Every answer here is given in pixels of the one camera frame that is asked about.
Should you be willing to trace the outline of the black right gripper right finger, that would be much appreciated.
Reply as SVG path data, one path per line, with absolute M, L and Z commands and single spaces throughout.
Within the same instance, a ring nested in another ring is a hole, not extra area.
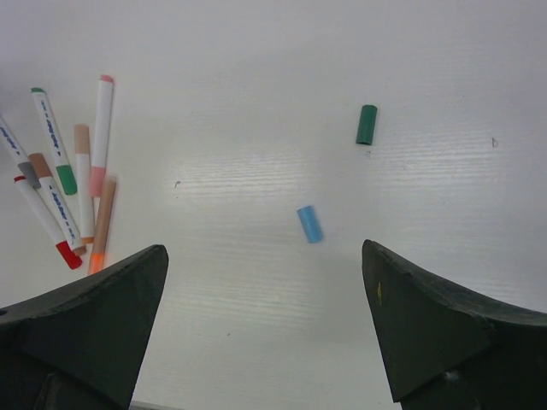
M 371 240 L 362 276 L 403 409 L 544 409 L 546 315 L 484 296 Z

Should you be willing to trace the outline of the light blue pen cap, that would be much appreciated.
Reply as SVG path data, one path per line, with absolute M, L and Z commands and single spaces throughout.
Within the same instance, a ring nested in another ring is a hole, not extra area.
M 324 235 L 321 229 L 320 221 L 316 215 L 315 207 L 308 205 L 297 210 L 297 216 L 303 228 L 305 237 L 309 243 L 319 243 Z

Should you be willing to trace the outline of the dark green pen cap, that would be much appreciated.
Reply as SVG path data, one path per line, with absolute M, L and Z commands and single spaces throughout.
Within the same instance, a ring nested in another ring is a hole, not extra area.
M 375 130 L 378 109 L 374 105 L 363 105 L 356 134 L 356 143 L 371 145 Z

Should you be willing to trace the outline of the red capped white marker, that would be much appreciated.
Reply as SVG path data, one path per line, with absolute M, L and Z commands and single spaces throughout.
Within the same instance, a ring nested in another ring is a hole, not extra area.
M 79 268 L 82 265 L 81 258 L 76 255 L 68 246 L 68 242 L 62 233 L 61 227 L 56 222 L 56 219 L 42 200 L 38 192 L 31 187 L 27 179 L 23 176 L 14 178 L 14 183 L 18 187 L 21 194 L 25 197 L 27 203 L 38 218 L 41 226 L 44 228 L 58 253 L 63 258 L 68 267 L 72 270 Z

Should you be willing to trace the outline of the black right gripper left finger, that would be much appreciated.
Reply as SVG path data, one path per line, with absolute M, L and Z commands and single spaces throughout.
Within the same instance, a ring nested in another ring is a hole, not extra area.
M 168 272 L 149 246 L 1 310 L 3 409 L 128 409 Z

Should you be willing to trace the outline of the grey capped white marker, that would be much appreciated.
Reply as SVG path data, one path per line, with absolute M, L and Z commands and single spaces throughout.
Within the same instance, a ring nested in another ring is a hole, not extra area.
M 40 189 L 41 184 L 38 180 L 38 176 L 35 173 L 35 170 L 30 162 L 26 152 L 19 144 L 15 135 L 10 131 L 8 125 L 5 123 L 4 119 L 0 121 L 0 130 L 1 130 L 1 141 L 8 150 L 10 156 L 15 162 L 16 166 L 21 171 L 22 175 L 26 178 L 27 182 L 34 189 Z

